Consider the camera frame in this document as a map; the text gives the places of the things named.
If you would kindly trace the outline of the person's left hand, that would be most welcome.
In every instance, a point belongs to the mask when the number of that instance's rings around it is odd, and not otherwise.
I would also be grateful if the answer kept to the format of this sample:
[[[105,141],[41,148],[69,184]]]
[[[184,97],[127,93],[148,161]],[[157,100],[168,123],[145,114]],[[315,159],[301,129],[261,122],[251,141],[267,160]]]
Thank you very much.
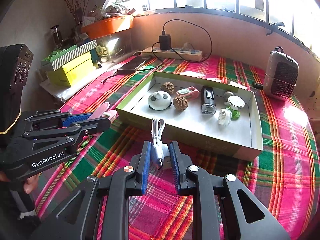
[[[36,174],[26,180],[26,182],[23,184],[23,190],[26,194],[30,194],[33,190],[35,190],[38,186],[40,173]],[[0,180],[5,185],[9,185],[10,179],[5,175],[3,171],[0,172]]]

